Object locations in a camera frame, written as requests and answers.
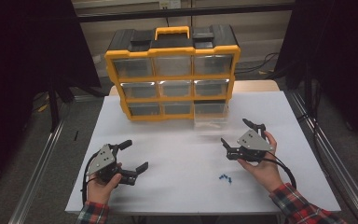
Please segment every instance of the human hand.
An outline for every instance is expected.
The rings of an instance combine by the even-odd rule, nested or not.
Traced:
[[[87,200],[94,203],[108,204],[110,193],[120,182],[121,174],[115,174],[106,184],[96,174],[92,174],[89,179]]]
[[[264,131],[266,137],[269,141],[269,144],[273,147],[270,151],[271,154],[275,155],[277,148],[277,142],[275,141],[272,134],[267,131]],[[276,160],[274,156],[269,153],[266,153],[264,158],[270,160]],[[269,161],[261,161],[256,166],[253,166],[248,161],[238,159],[240,165],[253,175],[259,184],[261,184],[268,192],[272,192],[277,189],[280,185],[283,184],[281,176],[279,175],[278,165]]]

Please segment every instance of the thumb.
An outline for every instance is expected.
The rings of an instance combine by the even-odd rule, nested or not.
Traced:
[[[253,171],[255,170],[255,167],[251,163],[249,163],[245,160],[242,160],[242,159],[237,159],[237,161],[240,163],[240,165],[243,167],[243,169],[247,170],[249,173],[252,174]]]
[[[120,182],[122,175],[121,174],[116,174],[112,177],[112,179],[110,179],[110,181],[106,184],[106,188],[109,191],[112,191]]]

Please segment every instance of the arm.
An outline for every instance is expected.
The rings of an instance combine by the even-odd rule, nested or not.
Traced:
[[[269,144],[274,148],[271,153],[275,154],[277,142],[270,133],[265,132],[265,134]],[[269,153],[266,154],[265,158],[275,160]],[[323,221],[323,223],[345,223],[339,217],[309,203],[290,184],[284,185],[277,164],[261,161],[256,166],[253,166],[241,159],[238,162],[270,193],[269,197],[282,210],[290,223],[318,223],[318,221]]]
[[[77,224],[106,223],[109,214],[109,198],[112,190],[118,185],[121,174],[116,174],[105,185],[96,175],[89,178],[88,200],[80,211]]]

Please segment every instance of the metal plate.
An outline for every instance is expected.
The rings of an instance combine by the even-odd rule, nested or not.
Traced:
[[[258,133],[251,129],[237,140],[238,144],[252,150],[271,151],[273,147]]]
[[[89,165],[89,171],[87,172],[87,175],[94,174],[114,161],[115,157],[110,151],[109,146],[107,144],[103,145],[103,147],[98,152],[97,157],[95,157],[92,163]]]

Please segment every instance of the sleeve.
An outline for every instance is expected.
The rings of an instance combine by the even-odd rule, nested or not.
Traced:
[[[269,197],[290,223],[346,223],[331,212],[309,203],[290,184],[281,185],[273,190]]]
[[[108,205],[86,201],[80,211],[76,224],[103,224],[106,223],[108,215]]]

